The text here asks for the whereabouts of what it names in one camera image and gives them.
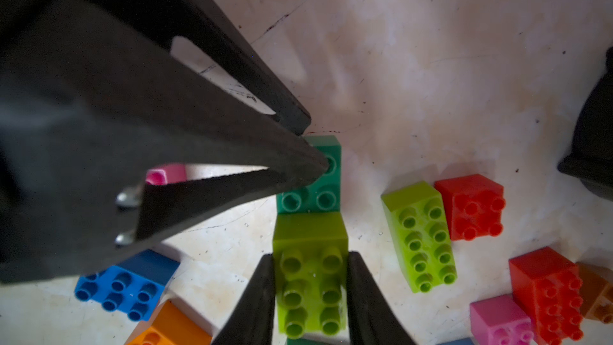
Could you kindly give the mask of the pink block left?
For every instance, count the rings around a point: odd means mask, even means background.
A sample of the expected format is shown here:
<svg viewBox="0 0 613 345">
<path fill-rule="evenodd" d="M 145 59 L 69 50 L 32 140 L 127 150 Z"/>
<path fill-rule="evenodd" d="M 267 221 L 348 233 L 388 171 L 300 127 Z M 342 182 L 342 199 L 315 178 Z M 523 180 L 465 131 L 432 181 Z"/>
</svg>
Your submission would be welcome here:
<svg viewBox="0 0 613 345">
<path fill-rule="evenodd" d="M 185 164 L 177 163 L 149 169 L 145 177 L 145 182 L 150 185 L 170 185 L 186 180 L 188 178 Z"/>
</svg>

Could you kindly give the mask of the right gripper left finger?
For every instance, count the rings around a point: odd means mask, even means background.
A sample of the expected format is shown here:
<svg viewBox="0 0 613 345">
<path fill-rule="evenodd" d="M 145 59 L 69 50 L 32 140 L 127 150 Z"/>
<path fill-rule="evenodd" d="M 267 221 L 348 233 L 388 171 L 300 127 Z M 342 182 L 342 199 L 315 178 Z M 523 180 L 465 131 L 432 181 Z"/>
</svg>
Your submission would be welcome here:
<svg viewBox="0 0 613 345">
<path fill-rule="evenodd" d="M 275 267 L 271 254 L 262 256 L 233 313 L 212 344 L 272 342 L 275 314 Z"/>
</svg>

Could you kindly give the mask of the light blue block left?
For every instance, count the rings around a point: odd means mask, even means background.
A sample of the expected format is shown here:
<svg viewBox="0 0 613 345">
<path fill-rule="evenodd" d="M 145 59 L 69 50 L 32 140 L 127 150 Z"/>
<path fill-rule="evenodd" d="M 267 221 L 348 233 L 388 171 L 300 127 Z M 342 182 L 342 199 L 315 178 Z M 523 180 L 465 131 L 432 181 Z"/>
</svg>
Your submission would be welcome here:
<svg viewBox="0 0 613 345">
<path fill-rule="evenodd" d="M 103 271 L 79 278 L 74 296 L 95 301 L 107 312 L 120 311 L 133 322 L 147 321 L 180 263 L 145 250 Z"/>
</svg>

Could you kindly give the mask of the lime block small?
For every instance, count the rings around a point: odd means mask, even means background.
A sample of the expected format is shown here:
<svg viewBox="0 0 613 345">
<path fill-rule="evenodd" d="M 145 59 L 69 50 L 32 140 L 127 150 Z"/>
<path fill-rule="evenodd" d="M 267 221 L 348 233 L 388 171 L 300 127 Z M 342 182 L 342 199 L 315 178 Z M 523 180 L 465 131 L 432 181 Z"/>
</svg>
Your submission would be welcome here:
<svg viewBox="0 0 613 345">
<path fill-rule="evenodd" d="M 272 241 L 279 331 L 334 336 L 346 328 L 348 234 L 340 212 L 279 214 Z"/>
</svg>

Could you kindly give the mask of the red block front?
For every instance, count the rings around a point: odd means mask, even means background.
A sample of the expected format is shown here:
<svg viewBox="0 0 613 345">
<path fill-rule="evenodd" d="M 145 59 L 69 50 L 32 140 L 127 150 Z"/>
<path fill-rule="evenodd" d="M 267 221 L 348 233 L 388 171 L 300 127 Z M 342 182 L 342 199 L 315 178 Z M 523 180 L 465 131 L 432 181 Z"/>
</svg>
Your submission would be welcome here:
<svg viewBox="0 0 613 345">
<path fill-rule="evenodd" d="M 578 265 L 550 247 L 509 260 L 512 297 L 532 321 L 535 341 L 582 340 Z"/>
</svg>

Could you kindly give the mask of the pink block right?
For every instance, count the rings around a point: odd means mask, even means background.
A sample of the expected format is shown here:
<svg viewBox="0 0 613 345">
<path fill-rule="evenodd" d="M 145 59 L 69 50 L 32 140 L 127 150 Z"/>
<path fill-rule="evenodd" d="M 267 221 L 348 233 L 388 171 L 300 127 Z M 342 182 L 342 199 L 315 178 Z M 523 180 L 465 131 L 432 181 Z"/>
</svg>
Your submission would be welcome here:
<svg viewBox="0 0 613 345">
<path fill-rule="evenodd" d="M 469 305 L 471 332 L 477 344 L 530 344 L 534 338 L 530 317 L 511 295 L 499 295 Z"/>
</svg>

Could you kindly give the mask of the light blue block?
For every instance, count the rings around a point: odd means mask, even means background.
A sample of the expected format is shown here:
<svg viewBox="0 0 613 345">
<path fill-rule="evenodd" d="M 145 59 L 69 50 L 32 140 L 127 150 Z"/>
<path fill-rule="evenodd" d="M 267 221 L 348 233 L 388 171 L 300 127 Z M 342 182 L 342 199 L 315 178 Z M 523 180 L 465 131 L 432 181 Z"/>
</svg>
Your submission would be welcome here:
<svg viewBox="0 0 613 345">
<path fill-rule="evenodd" d="M 439 343 L 439 345 L 474 345 L 471 338 L 463 338 L 459 340 L 452 340 L 445 343 Z"/>
<path fill-rule="evenodd" d="M 74 296 L 95 301 L 107 312 L 120 311 L 133 322 L 147 321 L 180 263 L 145 250 L 103 271 L 79 278 Z"/>
</svg>

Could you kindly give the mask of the pink block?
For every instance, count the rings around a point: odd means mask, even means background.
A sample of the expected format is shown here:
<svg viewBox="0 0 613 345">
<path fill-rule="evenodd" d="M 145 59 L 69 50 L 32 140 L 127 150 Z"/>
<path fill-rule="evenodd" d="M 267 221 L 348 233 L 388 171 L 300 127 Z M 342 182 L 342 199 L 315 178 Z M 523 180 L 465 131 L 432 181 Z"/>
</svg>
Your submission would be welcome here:
<svg viewBox="0 0 613 345">
<path fill-rule="evenodd" d="M 477 344 L 530 344 L 534 338 L 530 317 L 511 295 L 499 295 L 469 305 L 471 332 Z"/>
<path fill-rule="evenodd" d="M 170 185 L 186 180 L 188 178 L 185 164 L 177 163 L 149 169 L 145 177 L 145 182 L 150 185 Z"/>
</svg>

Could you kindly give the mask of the orange block front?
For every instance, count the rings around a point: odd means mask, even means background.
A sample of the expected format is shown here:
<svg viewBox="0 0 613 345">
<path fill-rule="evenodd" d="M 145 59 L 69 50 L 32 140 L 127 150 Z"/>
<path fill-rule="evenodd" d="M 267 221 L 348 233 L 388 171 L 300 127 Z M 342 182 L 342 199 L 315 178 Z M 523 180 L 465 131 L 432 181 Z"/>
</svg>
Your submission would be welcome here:
<svg viewBox="0 0 613 345">
<path fill-rule="evenodd" d="M 145 326 L 138 325 L 125 344 L 211 344 L 212 336 L 170 300 L 157 308 Z"/>
</svg>

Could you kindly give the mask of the dark green block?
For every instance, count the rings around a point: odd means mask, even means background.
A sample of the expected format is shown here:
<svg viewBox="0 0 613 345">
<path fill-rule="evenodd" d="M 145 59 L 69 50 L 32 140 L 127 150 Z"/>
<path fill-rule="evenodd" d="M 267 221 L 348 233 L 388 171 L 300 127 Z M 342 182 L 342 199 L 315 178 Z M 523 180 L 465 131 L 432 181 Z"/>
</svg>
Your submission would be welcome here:
<svg viewBox="0 0 613 345">
<path fill-rule="evenodd" d="M 342 147 L 333 135 L 305 140 L 327 158 L 328 169 L 311 185 L 276 196 L 277 213 L 339 212 L 341 207 Z"/>
</svg>

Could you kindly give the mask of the black round table clock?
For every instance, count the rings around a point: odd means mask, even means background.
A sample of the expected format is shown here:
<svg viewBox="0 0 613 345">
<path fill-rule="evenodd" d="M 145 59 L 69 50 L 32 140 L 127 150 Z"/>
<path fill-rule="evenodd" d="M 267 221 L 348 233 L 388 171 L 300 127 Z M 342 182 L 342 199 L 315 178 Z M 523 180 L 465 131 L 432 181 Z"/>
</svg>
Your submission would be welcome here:
<svg viewBox="0 0 613 345">
<path fill-rule="evenodd" d="M 559 172 L 579 179 L 591 193 L 612 200 L 612 49 L 606 71 L 584 103 Z"/>
</svg>

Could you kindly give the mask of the brown orange block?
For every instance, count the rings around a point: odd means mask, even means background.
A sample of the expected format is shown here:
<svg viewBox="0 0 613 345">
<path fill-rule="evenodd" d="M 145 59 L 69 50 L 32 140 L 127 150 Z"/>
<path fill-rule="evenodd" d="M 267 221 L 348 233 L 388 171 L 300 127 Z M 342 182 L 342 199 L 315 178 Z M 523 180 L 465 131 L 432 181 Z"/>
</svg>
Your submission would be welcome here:
<svg viewBox="0 0 613 345">
<path fill-rule="evenodd" d="M 580 312 L 585 319 L 612 323 L 612 270 L 609 268 L 577 263 L 583 285 L 579 291 L 583 299 Z"/>
</svg>

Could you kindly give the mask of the small red block back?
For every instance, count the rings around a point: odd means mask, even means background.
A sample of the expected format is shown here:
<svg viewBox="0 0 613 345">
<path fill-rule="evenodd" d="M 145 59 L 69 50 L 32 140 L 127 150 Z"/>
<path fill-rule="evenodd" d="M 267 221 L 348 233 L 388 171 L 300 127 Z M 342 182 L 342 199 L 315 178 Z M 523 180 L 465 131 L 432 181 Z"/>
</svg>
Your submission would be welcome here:
<svg viewBox="0 0 613 345">
<path fill-rule="evenodd" d="M 452 241 L 472 241 L 501 235 L 506 206 L 504 186 L 480 174 L 438 180 Z"/>
</svg>

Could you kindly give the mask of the lime long block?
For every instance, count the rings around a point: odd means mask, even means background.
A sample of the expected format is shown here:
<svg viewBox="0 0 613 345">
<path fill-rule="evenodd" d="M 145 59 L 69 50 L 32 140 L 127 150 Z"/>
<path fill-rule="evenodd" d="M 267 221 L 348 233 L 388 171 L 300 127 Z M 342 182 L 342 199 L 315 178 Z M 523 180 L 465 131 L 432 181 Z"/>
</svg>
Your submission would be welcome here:
<svg viewBox="0 0 613 345">
<path fill-rule="evenodd" d="M 400 269 L 414 293 L 458 278 L 442 195 L 422 181 L 381 196 Z"/>
</svg>

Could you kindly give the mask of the light blue block right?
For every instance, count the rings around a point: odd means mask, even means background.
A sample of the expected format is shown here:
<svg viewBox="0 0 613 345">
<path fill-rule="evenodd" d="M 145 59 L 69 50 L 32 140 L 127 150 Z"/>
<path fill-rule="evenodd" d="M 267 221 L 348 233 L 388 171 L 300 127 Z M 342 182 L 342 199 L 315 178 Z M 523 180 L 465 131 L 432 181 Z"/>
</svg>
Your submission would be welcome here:
<svg viewBox="0 0 613 345">
<path fill-rule="evenodd" d="M 471 338 L 463 338 L 459 340 L 452 340 L 445 343 L 439 343 L 439 345 L 474 345 Z"/>
</svg>

